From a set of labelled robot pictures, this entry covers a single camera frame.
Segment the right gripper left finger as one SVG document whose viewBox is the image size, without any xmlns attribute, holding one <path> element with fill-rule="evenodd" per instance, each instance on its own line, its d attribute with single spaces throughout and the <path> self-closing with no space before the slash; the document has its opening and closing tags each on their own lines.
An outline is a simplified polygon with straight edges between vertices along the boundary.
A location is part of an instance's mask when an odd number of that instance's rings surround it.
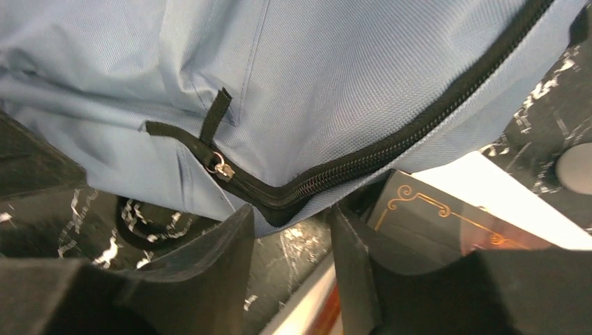
<svg viewBox="0 0 592 335">
<path fill-rule="evenodd" d="M 254 245 L 245 205 L 138 270 L 1 260 L 2 334 L 240 334 Z"/>
</svg>

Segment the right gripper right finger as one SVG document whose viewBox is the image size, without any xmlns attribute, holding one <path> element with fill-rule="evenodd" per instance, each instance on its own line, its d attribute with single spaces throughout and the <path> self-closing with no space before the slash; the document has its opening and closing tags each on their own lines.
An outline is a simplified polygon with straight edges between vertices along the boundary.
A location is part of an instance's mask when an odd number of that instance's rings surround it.
<svg viewBox="0 0 592 335">
<path fill-rule="evenodd" d="M 477 250 L 446 265 L 329 214 L 346 334 L 590 334 L 591 253 Z"/>
</svg>

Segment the blue student backpack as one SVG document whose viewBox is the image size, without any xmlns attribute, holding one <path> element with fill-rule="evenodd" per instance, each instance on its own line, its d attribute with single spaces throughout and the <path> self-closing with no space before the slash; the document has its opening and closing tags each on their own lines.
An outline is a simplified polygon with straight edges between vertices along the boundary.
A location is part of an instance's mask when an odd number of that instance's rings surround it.
<svg viewBox="0 0 592 335">
<path fill-rule="evenodd" d="M 1 105 L 94 188 L 265 235 L 493 142 L 584 1 L 2 1 Z"/>
</svg>

